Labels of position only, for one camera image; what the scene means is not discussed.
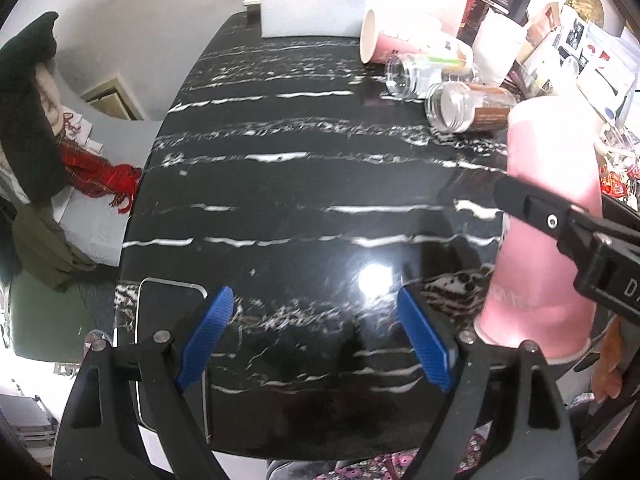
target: plastic container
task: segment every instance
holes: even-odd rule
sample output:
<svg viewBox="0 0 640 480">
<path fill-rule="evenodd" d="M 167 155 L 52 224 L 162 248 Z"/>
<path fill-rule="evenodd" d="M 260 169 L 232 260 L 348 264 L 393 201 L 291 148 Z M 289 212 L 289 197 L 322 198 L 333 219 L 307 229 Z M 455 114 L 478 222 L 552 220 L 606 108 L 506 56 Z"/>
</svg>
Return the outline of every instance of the plastic container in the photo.
<svg viewBox="0 0 640 480">
<path fill-rule="evenodd" d="M 473 63 L 443 63 L 428 54 L 393 54 L 385 67 L 386 89 L 403 99 L 424 99 L 431 86 L 443 81 L 481 83 Z"/>
<path fill-rule="evenodd" d="M 431 86 L 424 101 L 430 125 L 443 133 L 506 128 L 516 98 L 504 88 L 447 81 Z"/>
<path fill-rule="evenodd" d="M 544 96 L 511 111 L 507 170 L 601 217 L 593 135 L 571 104 Z M 574 290 L 576 273 L 553 238 L 505 215 L 486 303 L 474 322 L 478 335 L 513 348 L 531 339 L 550 364 L 576 360 L 590 346 L 595 313 L 595 303 Z"/>
</svg>

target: dark green cloth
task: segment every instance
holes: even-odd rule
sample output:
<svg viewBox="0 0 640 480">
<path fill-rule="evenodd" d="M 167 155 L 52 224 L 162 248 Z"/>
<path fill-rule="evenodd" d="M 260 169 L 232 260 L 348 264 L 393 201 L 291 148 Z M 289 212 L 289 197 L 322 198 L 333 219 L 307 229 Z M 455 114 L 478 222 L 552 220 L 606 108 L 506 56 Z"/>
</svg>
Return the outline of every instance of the dark green cloth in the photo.
<svg viewBox="0 0 640 480">
<path fill-rule="evenodd" d="M 57 17 L 46 12 L 0 49 L 0 142 L 20 186 L 35 204 L 48 203 L 68 185 L 35 86 L 36 65 L 56 55 Z"/>
<path fill-rule="evenodd" d="M 6 287 L 22 270 L 20 258 L 15 253 L 11 224 L 15 218 L 15 207 L 0 198 L 0 285 Z"/>
<path fill-rule="evenodd" d="M 82 362 L 84 337 L 95 321 L 77 285 L 54 292 L 28 272 L 9 287 L 9 337 L 17 356 L 53 363 Z"/>
<path fill-rule="evenodd" d="M 88 256 L 67 243 L 64 231 L 53 219 L 50 203 L 22 204 L 1 176 L 0 187 L 17 210 L 12 238 L 25 270 L 53 290 L 63 292 L 78 272 L 95 269 L 96 264 Z"/>
</svg>

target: red scarf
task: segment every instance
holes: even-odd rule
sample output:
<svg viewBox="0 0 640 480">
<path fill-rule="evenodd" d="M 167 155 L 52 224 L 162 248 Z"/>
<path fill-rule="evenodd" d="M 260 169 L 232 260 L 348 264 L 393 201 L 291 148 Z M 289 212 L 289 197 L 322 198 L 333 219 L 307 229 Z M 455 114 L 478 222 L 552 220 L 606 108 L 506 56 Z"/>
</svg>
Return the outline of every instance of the red scarf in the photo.
<svg viewBox="0 0 640 480">
<path fill-rule="evenodd" d="M 111 206 L 119 206 L 127 198 L 127 205 L 119 208 L 118 212 L 124 214 L 130 211 L 142 174 L 140 168 L 129 164 L 112 166 L 106 158 L 94 155 L 67 139 L 64 133 L 58 136 L 58 145 L 69 183 L 73 187 L 92 198 L 113 194 L 115 197 Z"/>
</svg>

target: clear plastic jar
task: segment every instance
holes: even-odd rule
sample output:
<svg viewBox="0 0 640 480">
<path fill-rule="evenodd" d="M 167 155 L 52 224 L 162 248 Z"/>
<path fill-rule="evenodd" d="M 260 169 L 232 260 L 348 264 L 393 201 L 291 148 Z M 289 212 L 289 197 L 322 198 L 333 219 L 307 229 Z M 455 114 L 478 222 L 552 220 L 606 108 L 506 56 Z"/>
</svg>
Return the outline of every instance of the clear plastic jar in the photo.
<svg viewBox="0 0 640 480">
<path fill-rule="evenodd" d="M 430 88 L 424 110 L 433 128 L 458 134 L 506 128 L 515 105 L 516 98 L 504 88 L 446 81 Z"/>
<path fill-rule="evenodd" d="M 444 62 L 428 54 L 393 54 L 385 74 L 388 92 L 402 99 L 424 99 L 432 85 L 443 81 L 482 82 L 473 63 Z"/>
</svg>

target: marble surface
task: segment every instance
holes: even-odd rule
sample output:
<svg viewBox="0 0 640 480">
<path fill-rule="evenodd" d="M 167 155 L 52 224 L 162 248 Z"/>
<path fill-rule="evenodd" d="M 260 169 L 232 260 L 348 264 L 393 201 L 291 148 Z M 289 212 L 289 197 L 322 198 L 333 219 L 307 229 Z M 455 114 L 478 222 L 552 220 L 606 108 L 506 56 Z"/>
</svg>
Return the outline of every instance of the marble surface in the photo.
<svg viewBox="0 0 640 480">
<path fill-rule="evenodd" d="M 341 460 L 416 447 L 443 395 L 394 293 L 421 282 L 458 326 L 477 313 L 502 229 L 504 133 L 438 134 L 360 63 L 356 39 L 263 40 L 248 20 L 223 25 L 162 124 L 124 243 L 118 339 L 131 340 L 146 277 L 229 285 L 212 449 Z"/>
</svg>

